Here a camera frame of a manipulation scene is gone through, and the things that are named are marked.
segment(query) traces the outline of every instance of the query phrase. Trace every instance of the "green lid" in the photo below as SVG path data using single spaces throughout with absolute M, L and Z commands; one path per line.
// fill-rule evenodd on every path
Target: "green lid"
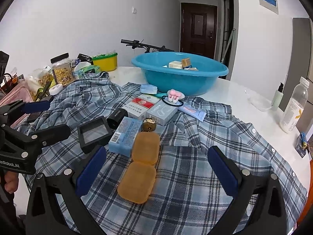
M 106 58 L 111 58 L 111 57 L 115 57 L 115 56 L 117 56 L 117 53 L 114 53 L 114 54 L 108 55 L 108 56 L 106 56 L 105 54 L 104 55 L 98 55 L 98 56 L 92 57 L 92 60 L 95 61 L 95 60 L 106 59 Z

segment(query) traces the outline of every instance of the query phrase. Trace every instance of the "plaid shirt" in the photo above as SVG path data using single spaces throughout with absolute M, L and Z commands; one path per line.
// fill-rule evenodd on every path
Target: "plaid shirt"
M 49 126 L 67 124 L 71 136 L 43 149 L 36 169 L 46 176 L 62 173 L 84 153 L 80 149 L 77 126 L 99 116 L 108 117 L 116 108 L 140 95 L 140 85 L 123 87 L 108 80 L 108 73 L 77 80 L 64 89 L 50 109 L 32 124 L 24 121 L 18 130 L 28 134 Z M 306 203 L 306 189 L 292 176 L 290 165 L 267 143 L 251 123 L 231 114 L 231 107 L 200 97 L 186 97 L 192 107 L 207 113 L 200 122 L 177 112 L 166 126 L 157 126 L 161 148 L 156 164 L 154 187 L 145 204 L 135 204 L 117 193 L 130 158 L 108 152 L 107 160 L 89 193 L 81 199 L 107 234 L 207 234 L 223 215 L 232 197 L 225 194 L 207 159 L 207 151 L 217 145 L 240 169 L 252 174 L 279 177 L 287 211 L 288 230 Z M 31 187 L 35 175 L 25 176 Z M 62 212 L 70 228 L 77 230 L 61 197 Z M 253 209 L 254 196 L 236 231 L 244 228 Z

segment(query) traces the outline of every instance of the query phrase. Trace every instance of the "pink and white plush toy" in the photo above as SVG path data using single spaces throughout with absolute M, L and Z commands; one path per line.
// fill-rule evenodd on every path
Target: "pink and white plush toy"
M 167 97 L 169 102 L 176 104 L 178 100 L 184 99 L 185 95 L 182 92 L 171 89 L 167 91 Z

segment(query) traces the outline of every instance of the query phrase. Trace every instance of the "red and white box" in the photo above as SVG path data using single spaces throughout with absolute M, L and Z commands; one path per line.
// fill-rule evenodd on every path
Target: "red and white box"
M 154 96 L 142 94 L 126 104 L 122 109 L 128 112 L 129 118 L 145 120 L 147 111 L 152 108 L 160 99 Z

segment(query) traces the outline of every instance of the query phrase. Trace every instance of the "granola jar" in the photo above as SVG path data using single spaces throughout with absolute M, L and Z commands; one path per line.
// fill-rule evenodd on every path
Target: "granola jar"
M 74 81 L 72 74 L 72 62 L 68 53 L 51 59 L 52 73 L 55 83 L 67 86 Z

